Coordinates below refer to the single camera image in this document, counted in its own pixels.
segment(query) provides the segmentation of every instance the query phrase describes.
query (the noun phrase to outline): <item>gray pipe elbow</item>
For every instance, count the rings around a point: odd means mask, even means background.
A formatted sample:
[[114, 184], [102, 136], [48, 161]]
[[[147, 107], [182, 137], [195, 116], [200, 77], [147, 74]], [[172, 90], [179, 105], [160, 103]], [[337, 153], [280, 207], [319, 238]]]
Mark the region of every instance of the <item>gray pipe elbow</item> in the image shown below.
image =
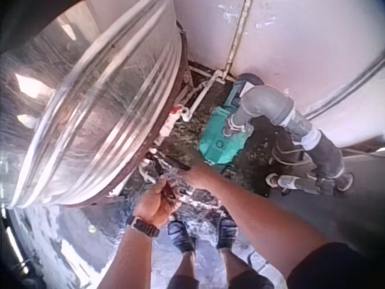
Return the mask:
[[293, 110], [294, 102], [270, 86], [259, 85], [247, 91], [233, 115], [233, 123], [241, 126], [251, 118], [266, 116], [273, 125], [281, 124]]

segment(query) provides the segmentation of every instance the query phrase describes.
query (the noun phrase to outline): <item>teal water pump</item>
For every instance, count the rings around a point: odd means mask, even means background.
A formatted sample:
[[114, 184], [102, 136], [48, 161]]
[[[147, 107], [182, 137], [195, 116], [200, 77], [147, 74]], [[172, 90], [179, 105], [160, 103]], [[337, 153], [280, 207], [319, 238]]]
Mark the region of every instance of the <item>teal water pump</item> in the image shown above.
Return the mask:
[[263, 81], [258, 76], [251, 73], [240, 75], [225, 103], [212, 112], [205, 133], [199, 142], [200, 152], [211, 165], [230, 163], [253, 133], [252, 125], [245, 126], [243, 132], [231, 137], [224, 136], [223, 129], [226, 119], [238, 109], [242, 95], [257, 85], [263, 85]]

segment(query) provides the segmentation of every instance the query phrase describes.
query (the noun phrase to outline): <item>person's hand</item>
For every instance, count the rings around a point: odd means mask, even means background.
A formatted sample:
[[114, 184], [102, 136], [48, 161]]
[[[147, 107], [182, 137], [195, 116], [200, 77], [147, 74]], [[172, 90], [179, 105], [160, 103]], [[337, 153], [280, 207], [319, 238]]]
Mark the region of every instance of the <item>person's hand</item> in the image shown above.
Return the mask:
[[198, 164], [187, 172], [183, 172], [183, 179], [194, 188], [208, 190], [209, 185], [218, 176], [207, 164]]
[[133, 215], [152, 224], [157, 228], [164, 225], [172, 212], [179, 206], [179, 203], [170, 204], [163, 196], [162, 190], [166, 185], [166, 180], [159, 180], [151, 189], [140, 197]]

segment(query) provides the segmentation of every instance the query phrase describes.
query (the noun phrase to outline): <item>wristwatch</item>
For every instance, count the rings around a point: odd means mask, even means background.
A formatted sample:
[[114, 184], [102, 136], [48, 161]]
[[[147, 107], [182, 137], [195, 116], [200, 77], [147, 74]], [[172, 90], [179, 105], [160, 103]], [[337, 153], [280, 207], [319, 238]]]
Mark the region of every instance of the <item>wristwatch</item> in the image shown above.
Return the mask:
[[139, 219], [133, 215], [128, 216], [126, 224], [132, 229], [136, 229], [151, 238], [155, 238], [159, 235], [159, 229], [157, 227], [148, 224], [144, 220]]

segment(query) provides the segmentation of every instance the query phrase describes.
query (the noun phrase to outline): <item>concrete wall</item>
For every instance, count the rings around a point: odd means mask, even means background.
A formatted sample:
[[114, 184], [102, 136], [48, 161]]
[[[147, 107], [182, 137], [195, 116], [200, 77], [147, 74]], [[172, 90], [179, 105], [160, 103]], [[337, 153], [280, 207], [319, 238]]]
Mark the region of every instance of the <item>concrete wall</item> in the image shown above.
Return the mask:
[[[174, 0], [189, 57], [223, 68], [243, 0]], [[325, 104], [385, 48], [376, 0], [254, 0], [231, 73], [259, 75], [304, 114]], [[313, 122], [339, 146], [383, 135], [385, 75]]]

